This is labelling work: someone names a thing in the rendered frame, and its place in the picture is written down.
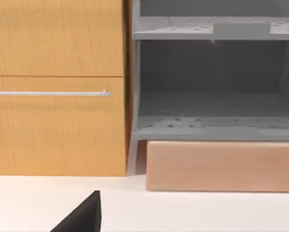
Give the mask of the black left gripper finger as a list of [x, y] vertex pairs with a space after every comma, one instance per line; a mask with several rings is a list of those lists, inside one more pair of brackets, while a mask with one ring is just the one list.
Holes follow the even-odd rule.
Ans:
[[101, 194], [94, 191], [50, 232], [101, 232]]

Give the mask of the wooden cupboard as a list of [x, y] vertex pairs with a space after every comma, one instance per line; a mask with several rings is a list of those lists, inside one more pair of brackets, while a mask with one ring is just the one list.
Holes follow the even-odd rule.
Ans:
[[[130, 0], [123, 1], [123, 30], [124, 30], [124, 74], [123, 76], [102, 76], [102, 77], [122, 77], [125, 83], [124, 90], [124, 105], [125, 105], [125, 135], [126, 135], [126, 162], [128, 157], [128, 148], [130, 140], [130, 125], [131, 125], [131, 96], [130, 96]], [[10, 76], [10, 77], [46, 77], [46, 76]], [[49, 76], [49, 77], [76, 77], [76, 76]]]

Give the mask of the pale wooden drawer front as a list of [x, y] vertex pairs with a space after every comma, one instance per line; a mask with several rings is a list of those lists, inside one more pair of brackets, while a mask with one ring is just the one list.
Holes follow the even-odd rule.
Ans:
[[289, 192], [289, 142], [150, 141], [146, 187]]

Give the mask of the grey pierced drawer inside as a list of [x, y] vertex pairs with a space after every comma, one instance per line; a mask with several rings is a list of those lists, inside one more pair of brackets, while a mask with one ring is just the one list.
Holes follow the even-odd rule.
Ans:
[[132, 6], [134, 141], [289, 141], [289, 0]]

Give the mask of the plain wooden drawer front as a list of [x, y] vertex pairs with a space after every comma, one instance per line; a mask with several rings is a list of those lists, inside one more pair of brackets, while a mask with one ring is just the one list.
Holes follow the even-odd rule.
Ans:
[[0, 0], [0, 76], [123, 76], [122, 0]]

